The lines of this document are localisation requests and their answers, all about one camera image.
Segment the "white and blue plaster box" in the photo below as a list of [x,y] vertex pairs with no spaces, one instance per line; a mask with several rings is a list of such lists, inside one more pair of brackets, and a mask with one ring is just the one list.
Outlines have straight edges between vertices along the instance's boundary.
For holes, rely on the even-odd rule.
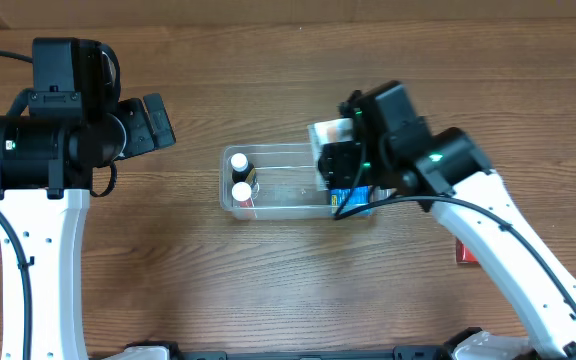
[[319,191],[328,190],[317,168],[317,162],[322,148],[325,144],[355,141],[353,135],[353,120],[350,118],[339,118],[323,122],[317,122],[308,126],[308,134],[312,158],[315,168],[315,184]]

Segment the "blue lozenge box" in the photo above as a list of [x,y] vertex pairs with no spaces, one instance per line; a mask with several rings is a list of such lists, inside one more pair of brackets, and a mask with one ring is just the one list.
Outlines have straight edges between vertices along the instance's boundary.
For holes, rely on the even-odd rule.
[[328,191],[328,203],[331,207],[331,216],[334,217],[339,206],[345,202],[341,213],[359,206],[367,205],[372,200],[374,189],[371,186],[357,187],[349,196],[349,189],[333,189]]

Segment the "dark bottle with white cap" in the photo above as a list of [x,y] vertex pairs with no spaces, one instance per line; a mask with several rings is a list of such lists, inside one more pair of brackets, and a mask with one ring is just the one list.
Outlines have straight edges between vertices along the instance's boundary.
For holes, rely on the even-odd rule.
[[257,185],[257,174],[253,163],[243,153],[236,153],[230,158],[231,178],[234,183],[244,182],[251,188]]

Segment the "orange tube with white cap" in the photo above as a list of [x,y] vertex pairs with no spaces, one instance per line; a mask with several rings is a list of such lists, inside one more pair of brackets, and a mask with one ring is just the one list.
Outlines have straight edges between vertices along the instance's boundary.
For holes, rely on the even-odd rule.
[[231,190],[233,205],[247,219],[256,219],[257,214],[252,199],[252,187],[246,182],[238,182]]

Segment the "red Panadol box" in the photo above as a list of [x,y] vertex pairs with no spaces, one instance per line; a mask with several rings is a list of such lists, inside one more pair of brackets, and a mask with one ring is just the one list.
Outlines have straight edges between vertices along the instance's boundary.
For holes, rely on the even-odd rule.
[[479,262],[473,253],[459,239],[455,244],[456,263],[460,265],[478,265]]

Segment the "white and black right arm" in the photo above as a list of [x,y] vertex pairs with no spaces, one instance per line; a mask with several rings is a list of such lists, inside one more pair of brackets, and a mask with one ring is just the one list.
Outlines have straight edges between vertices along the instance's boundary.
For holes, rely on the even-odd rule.
[[576,359],[576,279],[514,204],[483,151],[458,128],[432,136],[400,129],[317,135],[318,170],[330,190],[370,186],[389,197],[340,203],[349,218],[387,205],[417,203],[475,256],[517,313],[542,359]]

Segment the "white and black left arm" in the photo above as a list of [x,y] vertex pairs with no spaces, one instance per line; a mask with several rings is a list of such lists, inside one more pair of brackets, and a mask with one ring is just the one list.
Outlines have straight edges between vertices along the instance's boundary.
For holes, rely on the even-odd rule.
[[22,91],[0,116],[4,359],[85,359],[83,233],[96,168],[175,144],[158,93],[85,110],[79,92]]

